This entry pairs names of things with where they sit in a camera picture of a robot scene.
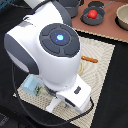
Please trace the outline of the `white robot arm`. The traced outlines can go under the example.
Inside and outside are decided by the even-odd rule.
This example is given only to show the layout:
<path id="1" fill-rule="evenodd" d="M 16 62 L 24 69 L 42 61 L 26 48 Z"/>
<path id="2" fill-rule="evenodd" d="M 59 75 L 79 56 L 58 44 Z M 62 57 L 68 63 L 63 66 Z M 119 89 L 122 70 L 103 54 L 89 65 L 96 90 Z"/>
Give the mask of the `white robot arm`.
<path id="1" fill-rule="evenodd" d="M 48 111 L 64 101 L 82 113 L 91 87 L 78 75 L 81 47 L 70 15 L 56 0 L 24 1 L 32 11 L 5 34 L 9 57 L 23 71 L 36 75 L 54 96 Z"/>

